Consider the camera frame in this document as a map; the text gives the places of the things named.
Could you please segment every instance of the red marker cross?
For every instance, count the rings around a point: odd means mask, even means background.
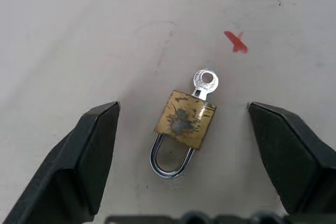
[[[238,37],[236,37],[233,33],[230,31],[225,31],[224,34],[226,37],[232,42],[233,44],[233,50],[232,52],[242,52],[243,54],[246,54],[248,51],[247,46],[241,41],[243,32],[239,33]]]

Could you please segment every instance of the padlock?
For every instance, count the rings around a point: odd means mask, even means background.
[[[209,83],[202,80],[202,75],[205,73],[212,76]],[[195,74],[194,85],[195,90],[191,95],[173,90],[161,118],[155,126],[154,131],[158,132],[158,136],[152,147],[150,162],[152,169],[160,177],[176,178],[183,173],[194,151],[201,148],[216,111],[215,105],[206,102],[206,96],[217,88],[217,75],[208,69],[202,69]],[[189,147],[177,169],[170,172],[164,171],[156,160],[157,152],[165,136]]]

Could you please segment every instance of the black mechanical base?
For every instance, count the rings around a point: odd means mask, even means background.
[[[5,220],[9,223],[92,221],[111,166],[119,104],[91,109],[47,155]],[[190,212],[169,217],[116,217],[106,224],[332,224],[336,223],[336,153],[297,115],[261,103],[248,107],[261,159],[290,214],[260,212],[250,219],[209,219]]]

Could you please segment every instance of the dark stain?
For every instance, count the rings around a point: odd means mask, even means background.
[[[173,108],[174,108],[174,110],[175,110],[175,112],[176,112],[176,108],[175,108],[175,106],[174,106],[174,104],[172,103],[172,106],[173,106]]]
[[[171,130],[177,135],[181,135],[186,131],[195,131],[196,128],[193,126],[195,121],[190,121],[188,117],[188,113],[181,108],[176,110],[175,115],[169,115],[167,120],[170,122]]]
[[[144,24],[143,26],[140,26],[139,28],[137,28],[134,33],[138,34],[141,30],[147,28],[147,27],[152,27],[152,26],[157,26],[159,24],[172,24],[174,26],[177,26],[175,22],[172,21],[152,21],[152,22],[148,22],[147,24]]]
[[[216,106],[212,105],[211,103],[206,102],[205,106],[206,106],[207,110],[210,110],[210,111],[213,111],[213,112],[216,111]]]
[[[161,63],[162,63],[162,60],[163,60],[163,58],[164,58],[165,55],[166,55],[166,52],[167,52],[167,48],[166,48],[166,47],[163,47],[163,48],[161,49],[161,53],[160,53],[160,55],[159,55],[159,59],[158,59],[158,61],[157,61],[157,63],[156,63],[156,67],[157,67],[157,68],[160,67],[160,65],[161,65]]]
[[[178,97],[178,98],[175,98],[175,100],[177,102],[180,102],[181,100],[188,100],[188,98],[187,97]]]

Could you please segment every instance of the white surface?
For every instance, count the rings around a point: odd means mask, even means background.
[[[121,102],[95,223],[108,214],[277,210],[246,113],[258,101],[299,114],[336,148],[336,0],[0,0],[0,220],[51,148],[93,106]],[[232,52],[230,30],[249,48]],[[218,106],[179,182],[149,166],[172,89],[217,72]]]

